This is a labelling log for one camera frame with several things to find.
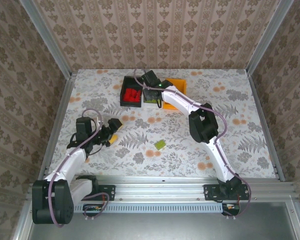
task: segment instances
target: table surface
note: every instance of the table surface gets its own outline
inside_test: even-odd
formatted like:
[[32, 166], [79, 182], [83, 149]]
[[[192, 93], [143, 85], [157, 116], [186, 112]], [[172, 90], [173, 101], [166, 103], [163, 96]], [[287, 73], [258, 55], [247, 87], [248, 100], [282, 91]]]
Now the table surface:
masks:
[[[242, 177], [275, 178], [252, 90], [244, 69], [155, 69], [161, 79], [186, 80], [186, 95], [209, 103], [227, 120], [221, 145], [229, 162]], [[123, 127], [118, 140], [86, 160], [78, 175], [215, 177], [211, 156], [203, 143], [189, 133], [188, 117], [178, 110], [154, 107], [120, 107], [124, 76], [132, 69], [79, 70], [62, 123], [50, 171], [65, 157], [66, 146], [76, 131], [76, 119], [86, 108], [95, 108], [103, 120], [118, 118]], [[87, 116], [95, 118], [92, 111]], [[219, 133], [224, 124], [217, 117]], [[155, 148], [164, 140], [166, 147]]]

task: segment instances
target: purple cable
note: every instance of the purple cable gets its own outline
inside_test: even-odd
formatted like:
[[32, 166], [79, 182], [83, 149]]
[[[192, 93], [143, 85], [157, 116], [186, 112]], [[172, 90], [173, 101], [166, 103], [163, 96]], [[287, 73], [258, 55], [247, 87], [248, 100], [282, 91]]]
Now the purple cable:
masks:
[[72, 150], [70, 152], [70, 154], [68, 154], [64, 160], [61, 162], [60, 166], [57, 168], [57, 170], [55, 171], [55, 174], [53, 175], [50, 183], [49, 183], [49, 188], [48, 188], [48, 204], [49, 204], [49, 211], [50, 211], [50, 215], [51, 215], [51, 219], [53, 221], [53, 223], [58, 227], [58, 228], [62, 228], [64, 225], [63, 224], [59, 224], [56, 220], [55, 217], [55, 213], [54, 213], [54, 209], [52, 206], [52, 186], [53, 183], [56, 179], [56, 177], [58, 176], [59, 171], [61, 170], [61, 168], [63, 167], [63, 165], [67, 162], [67, 160], [71, 157], [72, 154], [74, 154], [79, 148], [81, 148], [83, 145], [85, 145], [87, 142], [89, 142], [91, 139], [93, 139], [97, 133], [99, 132], [99, 130], [101, 129], [102, 125], [103, 125], [103, 120], [102, 120], [102, 115], [101, 113], [93, 108], [87, 108], [82, 112], [82, 117], [84, 116], [86, 111], [95, 111], [98, 114], [98, 118], [99, 118], [99, 126], [95, 129], [94, 134], [91, 135], [91, 137], [89, 137], [87, 140], [85, 140], [83, 143], [81, 143], [79, 146], [77, 146], [74, 150]]
[[[105, 195], [105, 196], [106, 196], [106, 203], [105, 203], [105, 205], [103, 206], [103, 208], [100, 210], [100, 212], [98, 212], [97, 215], [93, 216], [94, 218], [99, 217], [100, 214], [106, 209], [106, 207], [107, 207], [107, 205], [108, 205], [108, 203], [109, 203], [109, 201], [110, 201], [109, 194], [106, 193], [106, 192], [100, 192], [100, 193], [93, 194], [93, 195], [91, 195], [91, 196], [86, 196], [86, 197], [83, 198], [83, 200], [85, 200], [85, 199], [92, 199], [92, 198], [97, 197], [97, 196], [100, 196], [100, 195]], [[83, 212], [83, 215], [84, 215], [85, 217], [88, 217], [88, 216], [87, 216], [87, 210], [88, 210], [89, 208], [92, 208], [92, 207], [98, 207], [98, 206], [87, 206], [87, 207], [84, 209], [84, 212]]]
[[173, 90], [166, 89], [166, 88], [155, 88], [155, 87], [149, 87], [149, 86], [146, 86], [146, 85], [141, 84], [141, 83], [138, 81], [137, 77], [136, 77], [136, 71], [137, 71], [137, 68], [135, 68], [134, 71], [133, 71], [133, 77], [134, 77], [134, 80], [136, 81], [137, 84], [139, 84], [139, 85], [142, 86], [143, 88], [146, 88], [146, 89], [149, 89], [149, 90], [162, 91], [162, 92], [163, 92], [163, 91], [167, 91], [167, 92], [170, 92], [170, 93], [177, 94], [179, 97], [181, 97], [183, 100], [185, 100], [185, 101], [188, 102], [189, 104], [191, 104], [191, 105], [193, 105], [193, 106], [195, 106], [195, 107], [197, 107], [197, 108], [200, 108], [200, 109], [202, 109], [202, 110], [212, 112], [212, 113], [214, 113], [215, 115], [217, 115], [218, 117], [220, 117], [220, 118], [222, 119], [222, 121], [223, 121], [223, 123], [224, 123], [224, 130], [223, 130], [223, 132], [222, 132], [219, 136], [217, 136], [217, 137], [215, 138], [215, 140], [214, 140], [214, 145], [215, 145], [215, 147], [216, 147], [218, 153], [220, 154], [220, 157], [221, 157], [221, 159], [222, 159], [222, 161], [223, 161], [225, 167], [228, 169], [228, 171], [229, 171], [232, 175], [234, 175], [235, 177], [237, 177], [238, 179], [240, 179], [242, 182], [244, 182], [244, 183], [246, 184], [247, 188], [248, 188], [248, 191], [249, 191], [249, 198], [248, 198], [248, 202], [247, 202], [247, 204], [246, 204], [246, 207], [243, 209], [242, 212], [240, 212], [240, 213], [239, 213], [238, 215], [236, 215], [235, 217], [239, 217], [240, 215], [242, 215], [242, 214], [249, 208], [249, 206], [250, 206], [250, 202], [251, 202], [251, 193], [252, 193], [252, 192], [251, 192], [251, 187], [250, 187], [250, 185], [248, 184], [248, 182], [247, 182], [246, 180], [244, 180], [242, 177], [236, 175], [236, 174], [234, 173], [234, 171], [231, 170], [231, 168], [228, 166], [228, 164], [227, 164], [227, 162], [226, 162], [226, 160], [225, 160], [225, 157], [223, 156], [223, 154], [221, 153], [221, 150], [220, 150], [219, 147], [218, 147], [217, 141], [218, 141], [223, 135], [226, 134], [226, 131], [227, 131], [227, 129], [228, 129], [228, 125], [227, 125], [226, 119], [225, 119], [219, 112], [217, 112], [217, 111], [215, 111], [215, 110], [213, 110], [213, 109], [210, 109], [210, 108], [201, 106], [201, 105], [197, 105], [197, 104], [194, 103], [194, 101], [188, 100], [186, 97], [184, 97], [183, 95], [181, 95], [178, 91], [175, 92], [175, 91], [173, 91]]

